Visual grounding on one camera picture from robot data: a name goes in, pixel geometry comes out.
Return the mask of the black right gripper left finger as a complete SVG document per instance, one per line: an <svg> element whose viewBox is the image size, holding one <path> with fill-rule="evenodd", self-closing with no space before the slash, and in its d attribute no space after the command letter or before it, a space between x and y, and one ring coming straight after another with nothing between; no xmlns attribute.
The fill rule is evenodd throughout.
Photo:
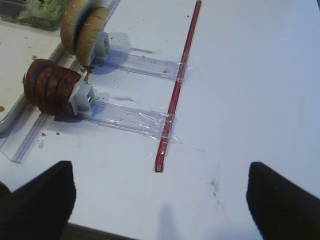
<svg viewBox="0 0 320 240"><path fill-rule="evenodd" d="M16 189L0 185L2 240L58 240L76 202L73 165L60 161Z"/></svg>

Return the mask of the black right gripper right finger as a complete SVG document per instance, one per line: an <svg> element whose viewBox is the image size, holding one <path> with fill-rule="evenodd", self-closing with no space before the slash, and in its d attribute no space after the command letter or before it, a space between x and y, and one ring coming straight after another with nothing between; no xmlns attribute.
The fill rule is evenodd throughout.
<svg viewBox="0 0 320 240"><path fill-rule="evenodd" d="M262 162L249 166L246 202L264 240L320 238L320 199Z"/></svg>

